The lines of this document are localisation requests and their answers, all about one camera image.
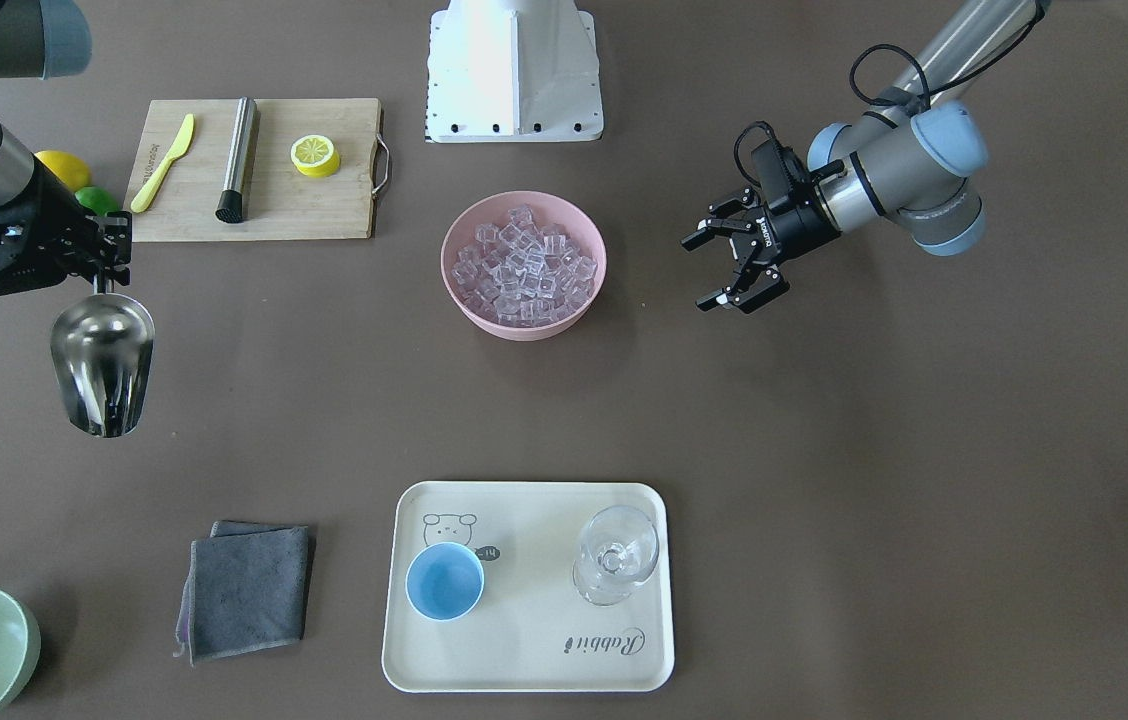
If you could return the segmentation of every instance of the tray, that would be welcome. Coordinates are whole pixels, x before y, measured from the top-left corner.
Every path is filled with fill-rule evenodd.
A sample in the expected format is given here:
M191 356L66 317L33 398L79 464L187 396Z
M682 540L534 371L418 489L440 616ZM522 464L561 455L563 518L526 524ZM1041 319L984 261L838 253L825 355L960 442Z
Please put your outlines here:
M373 165L382 104L373 97L257 100L253 161L245 174L243 223L213 216L235 131L233 100L152 100L129 177L124 207L164 158L186 113L195 115L190 150L168 170L160 193L133 219L134 242L350 240L373 234ZM303 135L327 137L341 168L308 178L289 159Z
M610 504L656 526L654 574L627 600L597 607L573 588L578 534ZM485 592L468 615L424 620L404 591L431 542L461 542L485 560ZM649 692L675 666L666 506L638 483L417 483L395 511L382 673L396 688L437 692Z

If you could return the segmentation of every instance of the blue cup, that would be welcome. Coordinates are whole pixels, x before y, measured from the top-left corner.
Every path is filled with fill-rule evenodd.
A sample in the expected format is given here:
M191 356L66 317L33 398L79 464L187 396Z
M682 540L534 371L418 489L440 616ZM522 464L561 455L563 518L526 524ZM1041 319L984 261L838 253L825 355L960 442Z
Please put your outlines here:
M461 618L483 595L481 560L460 543L432 544L408 565L404 587L409 605L426 618Z

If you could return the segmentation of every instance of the white tray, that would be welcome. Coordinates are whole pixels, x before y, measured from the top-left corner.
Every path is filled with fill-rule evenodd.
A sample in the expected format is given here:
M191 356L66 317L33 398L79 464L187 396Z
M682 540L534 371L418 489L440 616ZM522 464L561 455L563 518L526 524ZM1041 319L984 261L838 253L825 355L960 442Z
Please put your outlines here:
M610 504L636 506L654 520L661 556L627 600L597 607L573 588L573 555L582 525ZM449 623L422 618L404 591L413 556L440 541L499 555L483 564L481 603ZM649 692L673 666L666 506L654 489L432 480L400 497L382 638L382 673L396 688Z

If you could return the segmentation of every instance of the white plastic mount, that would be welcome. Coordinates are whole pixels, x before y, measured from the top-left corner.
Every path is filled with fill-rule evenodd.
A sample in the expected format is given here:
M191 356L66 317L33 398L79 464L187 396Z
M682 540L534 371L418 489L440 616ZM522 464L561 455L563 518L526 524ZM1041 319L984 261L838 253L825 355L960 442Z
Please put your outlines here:
M594 18L573 0L451 0L431 17L426 139L576 142L603 132Z

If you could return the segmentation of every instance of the lime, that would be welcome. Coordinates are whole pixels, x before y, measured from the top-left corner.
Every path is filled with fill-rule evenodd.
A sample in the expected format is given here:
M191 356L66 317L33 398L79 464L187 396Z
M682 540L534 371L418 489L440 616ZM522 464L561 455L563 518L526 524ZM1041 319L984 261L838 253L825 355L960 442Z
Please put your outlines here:
M299 173L312 178L326 178L341 166L341 155L336 147L323 135L299 137L293 142L289 158Z
M62 181L62 184L65 184L71 192L76 192L80 187L87 187L88 183L92 181L92 174L89 173L88 165L85 165L83 160L76 158L70 152L39 150L35 152L35 158L38 158L39 163L43 163L44 167L49 168L49 172L55 174L58 179Z
M77 190L74 200L78 200L80 205L92 210L95 216L105 216L120 210L120 203L111 196L111 193L97 187L96 184Z

